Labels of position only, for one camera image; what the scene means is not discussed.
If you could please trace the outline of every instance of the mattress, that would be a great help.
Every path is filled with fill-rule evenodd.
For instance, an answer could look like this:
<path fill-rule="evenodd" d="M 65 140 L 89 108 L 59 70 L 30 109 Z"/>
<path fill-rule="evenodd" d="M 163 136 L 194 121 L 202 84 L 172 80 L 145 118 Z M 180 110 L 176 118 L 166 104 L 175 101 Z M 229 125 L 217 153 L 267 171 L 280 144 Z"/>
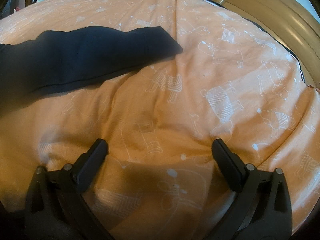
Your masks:
<path fill-rule="evenodd" d="M 299 228 L 320 197 L 320 94 L 290 52 L 203 0 L 48 0 L 1 20 L 0 43 L 89 25 L 161 26 L 184 52 L 2 116 L 8 211 L 24 208 L 37 165 L 61 169 L 103 138 L 109 155 L 84 198 L 105 228 L 116 239 L 202 239 L 235 198 L 211 154 L 222 138 L 244 163 L 284 170 Z"/>

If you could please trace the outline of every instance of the fitted sheet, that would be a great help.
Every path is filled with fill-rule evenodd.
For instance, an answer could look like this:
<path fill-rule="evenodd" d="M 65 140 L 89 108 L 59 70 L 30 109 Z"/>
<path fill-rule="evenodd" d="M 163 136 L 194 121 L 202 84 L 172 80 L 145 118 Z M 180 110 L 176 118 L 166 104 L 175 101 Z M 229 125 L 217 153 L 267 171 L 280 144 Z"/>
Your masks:
<path fill-rule="evenodd" d="M 1 20 L 0 42 L 89 25 L 162 26 L 184 52 L 1 117 L 7 210 L 24 207 L 37 165 L 61 169 L 103 138 L 109 155 L 84 198 L 106 229 L 116 239 L 202 239 L 235 197 L 211 155 L 222 138 L 244 163 L 284 170 L 299 228 L 320 197 L 320 95 L 287 50 L 203 0 L 48 0 Z"/>

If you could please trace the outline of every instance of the metal screw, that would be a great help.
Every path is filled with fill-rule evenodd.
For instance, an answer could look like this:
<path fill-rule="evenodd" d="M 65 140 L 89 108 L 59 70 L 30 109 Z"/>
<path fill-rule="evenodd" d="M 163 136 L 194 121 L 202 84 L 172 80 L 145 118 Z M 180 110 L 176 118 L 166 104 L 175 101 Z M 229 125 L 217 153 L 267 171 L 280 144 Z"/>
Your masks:
<path fill-rule="evenodd" d="M 283 174 L 283 171 L 280 168 L 276 168 L 276 173 L 278 173 L 279 175 Z"/>
<path fill-rule="evenodd" d="M 65 164 L 65 165 L 63 166 L 63 169 L 64 169 L 65 171 L 71 170 L 71 169 L 72 169 L 72 164 L 71 164 L 71 163 Z"/>
<path fill-rule="evenodd" d="M 42 172 L 42 168 L 36 168 L 36 174 L 40 174 Z"/>
<path fill-rule="evenodd" d="M 247 167 L 247 169 L 248 169 L 249 171 L 253 171 L 253 170 L 254 170 L 254 165 L 251 164 L 251 163 L 247 164 L 246 167 Z"/>

